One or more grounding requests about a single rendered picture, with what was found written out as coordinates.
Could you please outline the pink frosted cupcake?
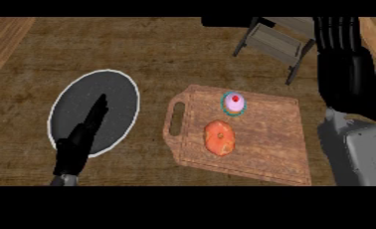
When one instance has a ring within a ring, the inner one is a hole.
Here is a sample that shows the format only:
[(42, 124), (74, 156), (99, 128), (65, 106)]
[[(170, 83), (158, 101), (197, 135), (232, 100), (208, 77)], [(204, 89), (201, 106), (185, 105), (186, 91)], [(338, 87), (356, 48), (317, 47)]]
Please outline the pink frosted cupcake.
[(241, 93), (226, 92), (220, 99), (220, 107), (229, 116), (239, 116), (247, 110), (247, 100)]

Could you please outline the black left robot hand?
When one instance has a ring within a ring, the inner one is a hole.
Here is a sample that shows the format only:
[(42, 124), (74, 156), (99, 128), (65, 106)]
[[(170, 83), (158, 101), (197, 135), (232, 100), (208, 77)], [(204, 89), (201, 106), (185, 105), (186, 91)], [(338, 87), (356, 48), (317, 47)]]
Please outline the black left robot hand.
[(86, 120), (77, 124), (70, 136), (61, 138), (56, 142), (58, 154), (54, 171), (56, 176), (64, 174), (80, 175), (108, 111), (107, 95), (101, 95), (92, 106)]

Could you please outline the brown wooden cutting board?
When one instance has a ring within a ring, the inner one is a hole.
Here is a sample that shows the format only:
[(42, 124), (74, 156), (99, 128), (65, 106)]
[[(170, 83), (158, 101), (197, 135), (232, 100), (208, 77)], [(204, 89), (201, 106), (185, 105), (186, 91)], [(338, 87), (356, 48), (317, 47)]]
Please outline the brown wooden cutting board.
[[(245, 110), (223, 111), (228, 89), (191, 85), (171, 103), (185, 104), (182, 132), (164, 128), (164, 139), (177, 164), (288, 185), (312, 183), (298, 100), (244, 92)], [(214, 121), (235, 131), (235, 150), (226, 156), (204, 146), (204, 127)]]

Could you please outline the orange squash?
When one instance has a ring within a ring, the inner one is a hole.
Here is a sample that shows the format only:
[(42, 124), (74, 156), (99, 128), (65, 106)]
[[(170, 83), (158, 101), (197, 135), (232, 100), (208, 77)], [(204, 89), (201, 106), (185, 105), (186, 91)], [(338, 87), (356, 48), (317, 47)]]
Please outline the orange squash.
[(235, 131), (223, 120), (214, 120), (204, 128), (204, 145), (217, 156), (226, 156), (235, 149)]

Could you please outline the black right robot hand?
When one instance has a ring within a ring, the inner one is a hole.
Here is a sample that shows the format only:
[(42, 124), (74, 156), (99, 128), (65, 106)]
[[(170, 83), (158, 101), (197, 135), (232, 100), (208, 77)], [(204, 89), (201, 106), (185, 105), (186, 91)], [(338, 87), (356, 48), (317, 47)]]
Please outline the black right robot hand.
[(376, 72), (357, 17), (315, 17), (317, 84), (326, 105), (376, 121)]

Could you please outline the dark plate with white rim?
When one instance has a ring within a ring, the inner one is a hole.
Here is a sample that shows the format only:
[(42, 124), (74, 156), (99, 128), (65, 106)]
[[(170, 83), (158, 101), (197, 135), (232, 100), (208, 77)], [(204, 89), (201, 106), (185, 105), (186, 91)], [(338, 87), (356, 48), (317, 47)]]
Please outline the dark plate with white rim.
[(98, 70), (61, 92), (51, 108), (48, 134), (52, 145), (82, 123), (93, 131), (89, 157), (110, 151), (127, 137), (141, 112), (141, 92), (132, 77), (117, 70)]

